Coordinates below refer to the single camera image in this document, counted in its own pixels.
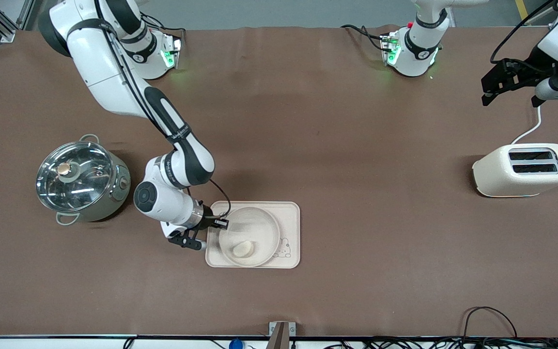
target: floor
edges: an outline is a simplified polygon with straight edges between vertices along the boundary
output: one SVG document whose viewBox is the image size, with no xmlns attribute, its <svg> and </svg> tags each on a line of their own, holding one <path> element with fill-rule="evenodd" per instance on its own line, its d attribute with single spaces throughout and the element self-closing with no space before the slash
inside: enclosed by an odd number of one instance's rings
<svg viewBox="0 0 558 349">
<path fill-rule="evenodd" d="M 531 12 L 543 0 L 489 0 L 472 8 L 454 8 L 452 21 L 458 27 L 515 26 L 520 14 Z M 145 13 L 159 18 L 167 27 L 190 30 L 236 29 L 240 27 L 339 27 L 343 24 L 378 27 L 405 25 L 414 20 L 410 0 L 136 0 Z M 57 0 L 37 0 L 28 28 L 35 30 L 35 17 Z M 544 25 L 555 18 L 538 22 Z"/>
</svg>

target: white bowl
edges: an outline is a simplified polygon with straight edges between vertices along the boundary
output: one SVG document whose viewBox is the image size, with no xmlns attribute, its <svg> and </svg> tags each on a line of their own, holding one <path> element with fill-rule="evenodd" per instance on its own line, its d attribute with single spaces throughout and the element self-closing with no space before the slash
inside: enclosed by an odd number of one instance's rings
<svg viewBox="0 0 558 349">
<path fill-rule="evenodd" d="M 235 265 L 258 267 L 268 262 L 279 247 L 279 224 L 272 214 L 257 207 L 243 207 L 231 212 L 227 230 L 219 232 L 221 251 Z M 251 241 L 253 252 L 246 258 L 234 255 L 234 247 Z"/>
</svg>

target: stainless steel pot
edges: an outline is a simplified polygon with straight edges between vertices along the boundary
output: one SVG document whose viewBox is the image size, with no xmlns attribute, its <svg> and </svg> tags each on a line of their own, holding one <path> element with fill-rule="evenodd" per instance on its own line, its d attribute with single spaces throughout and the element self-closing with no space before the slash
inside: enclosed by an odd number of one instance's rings
<svg viewBox="0 0 558 349">
<path fill-rule="evenodd" d="M 40 165 L 36 178 L 38 199 L 56 211 L 55 221 L 71 225 L 97 221 L 113 214 L 130 190 L 130 173 L 119 157 L 88 134 L 64 144 Z M 69 217 L 69 222 L 62 218 Z"/>
</svg>

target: brown table surface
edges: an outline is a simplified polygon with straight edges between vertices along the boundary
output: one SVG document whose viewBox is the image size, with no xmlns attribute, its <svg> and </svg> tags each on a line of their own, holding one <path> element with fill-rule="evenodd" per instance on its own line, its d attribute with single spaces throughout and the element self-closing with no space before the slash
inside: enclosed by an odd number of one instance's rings
<svg viewBox="0 0 558 349">
<path fill-rule="evenodd" d="M 136 185 L 171 147 L 148 121 L 103 110 L 39 33 L 18 32 L 0 47 L 0 334 L 257 334 L 292 320 L 301 335 L 457 335 L 469 307 L 490 305 L 521 336 L 558 336 L 558 188 L 487 199 L 471 183 L 474 161 L 534 124 L 530 88 L 481 106 L 508 31 L 450 29 L 419 78 L 343 29 L 187 34 L 184 68 L 152 84 L 232 200 L 301 207 L 291 270 L 211 268 L 132 195 L 107 221 L 58 226 L 34 190 L 51 150 L 97 133 Z M 543 33 L 522 29 L 501 57 L 525 58 Z M 525 141 L 558 142 L 558 102 L 543 115 Z M 510 332 L 483 313 L 469 334 Z"/>
</svg>

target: pot lid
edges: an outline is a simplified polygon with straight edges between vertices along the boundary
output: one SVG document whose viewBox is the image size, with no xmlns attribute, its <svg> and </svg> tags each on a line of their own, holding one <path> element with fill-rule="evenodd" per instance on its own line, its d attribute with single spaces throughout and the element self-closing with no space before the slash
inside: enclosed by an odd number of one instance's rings
<svg viewBox="0 0 558 349">
<path fill-rule="evenodd" d="M 98 201 L 109 187 L 113 163 L 97 143 L 64 144 L 40 165 L 36 178 L 38 198 L 48 208 L 74 212 Z"/>
</svg>

